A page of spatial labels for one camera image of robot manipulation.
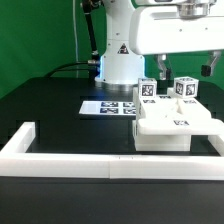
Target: printed marker sheet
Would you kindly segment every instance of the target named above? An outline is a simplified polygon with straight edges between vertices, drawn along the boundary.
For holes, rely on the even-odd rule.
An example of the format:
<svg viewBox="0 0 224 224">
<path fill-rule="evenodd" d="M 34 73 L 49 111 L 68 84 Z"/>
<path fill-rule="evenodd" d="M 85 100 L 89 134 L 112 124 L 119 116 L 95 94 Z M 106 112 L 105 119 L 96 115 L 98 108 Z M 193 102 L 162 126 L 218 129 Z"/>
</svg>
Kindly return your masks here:
<svg viewBox="0 0 224 224">
<path fill-rule="evenodd" d="M 133 102 L 83 101 L 79 114 L 135 116 Z"/>
</svg>

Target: cube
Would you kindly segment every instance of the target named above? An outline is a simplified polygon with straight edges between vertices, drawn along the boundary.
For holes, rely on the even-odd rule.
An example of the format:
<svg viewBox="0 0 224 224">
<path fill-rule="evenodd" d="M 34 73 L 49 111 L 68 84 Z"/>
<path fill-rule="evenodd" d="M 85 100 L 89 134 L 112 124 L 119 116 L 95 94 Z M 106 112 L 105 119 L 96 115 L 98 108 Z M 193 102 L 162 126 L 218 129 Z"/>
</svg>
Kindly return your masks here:
<svg viewBox="0 0 224 224">
<path fill-rule="evenodd" d="M 191 77 L 178 77 L 174 79 L 174 93 L 180 98 L 193 98 L 197 96 L 198 80 Z"/>
<path fill-rule="evenodd" d="M 139 99 L 156 97 L 157 81 L 153 78 L 138 80 Z"/>
</svg>

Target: black cable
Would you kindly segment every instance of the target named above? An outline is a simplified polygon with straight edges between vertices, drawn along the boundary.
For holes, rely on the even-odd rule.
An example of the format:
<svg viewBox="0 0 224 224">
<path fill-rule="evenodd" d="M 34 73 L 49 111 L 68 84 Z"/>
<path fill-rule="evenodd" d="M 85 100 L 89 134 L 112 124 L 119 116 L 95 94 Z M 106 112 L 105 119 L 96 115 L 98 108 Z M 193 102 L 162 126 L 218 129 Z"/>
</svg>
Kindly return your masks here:
<svg viewBox="0 0 224 224">
<path fill-rule="evenodd" d="M 92 59 L 99 60 L 100 56 L 99 56 L 99 53 L 97 50 L 96 38 L 95 38 L 95 33 L 94 33 L 93 23 L 92 23 L 92 17 L 90 14 L 85 14 L 85 18 L 86 18 L 86 23 L 87 23 L 87 27 L 88 27 L 90 45 L 91 45 L 91 49 L 92 49 Z"/>
<path fill-rule="evenodd" d="M 80 68 L 80 69 L 59 69 L 56 70 L 54 73 L 51 74 L 54 75 L 56 72 L 71 72 L 71 71 L 90 71 L 88 68 Z"/>
<path fill-rule="evenodd" d="M 60 71 L 63 68 L 71 67 L 71 66 L 76 66 L 76 65 L 88 65 L 88 62 L 75 62 L 75 63 L 69 63 L 65 65 L 61 65 L 54 70 L 48 72 L 46 75 L 44 75 L 45 78 L 51 77 L 55 72 Z"/>
</svg>

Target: black table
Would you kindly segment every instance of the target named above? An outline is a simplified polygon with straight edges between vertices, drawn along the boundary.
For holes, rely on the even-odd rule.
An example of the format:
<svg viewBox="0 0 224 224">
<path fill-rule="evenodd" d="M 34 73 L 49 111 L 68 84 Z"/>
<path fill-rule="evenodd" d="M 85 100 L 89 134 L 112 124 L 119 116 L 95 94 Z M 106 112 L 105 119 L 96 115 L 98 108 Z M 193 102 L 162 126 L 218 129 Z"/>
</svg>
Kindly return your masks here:
<svg viewBox="0 0 224 224">
<path fill-rule="evenodd" d="M 172 82 L 159 82 L 165 93 Z M 224 92 L 201 82 L 198 100 L 224 120 Z M 0 144 L 35 121 L 29 153 L 136 152 L 133 117 L 79 115 L 83 100 L 132 101 L 132 93 L 95 88 L 87 79 L 35 78 L 0 100 Z M 218 156 L 204 136 L 191 155 Z M 1 223 L 223 223 L 221 181 L 0 178 Z"/>
</svg>

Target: wall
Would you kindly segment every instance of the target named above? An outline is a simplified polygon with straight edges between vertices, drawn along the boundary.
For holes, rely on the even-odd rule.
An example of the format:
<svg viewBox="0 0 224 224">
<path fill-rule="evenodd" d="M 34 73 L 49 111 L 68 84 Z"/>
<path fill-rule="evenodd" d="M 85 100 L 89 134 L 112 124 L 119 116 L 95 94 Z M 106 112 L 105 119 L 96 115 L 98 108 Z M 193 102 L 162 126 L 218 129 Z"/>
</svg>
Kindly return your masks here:
<svg viewBox="0 0 224 224">
<path fill-rule="evenodd" d="M 53 68 L 75 61 L 72 0 L 0 0 L 0 97 L 32 77 L 41 77 Z M 76 0 L 79 60 L 90 58 L 90 45 L 80 0 Z M 99 52 L 105 50 L 105 11 L 94 11 L 93 22 Z M 224 57 L 214 77 L 200 77 L 206 53 L 170 55 L 175 75 L 190 75 L 217 83 L 224 88 Z M 147 75 L 158 78 L 151 56 L 147 57 Z"/>
</svg>

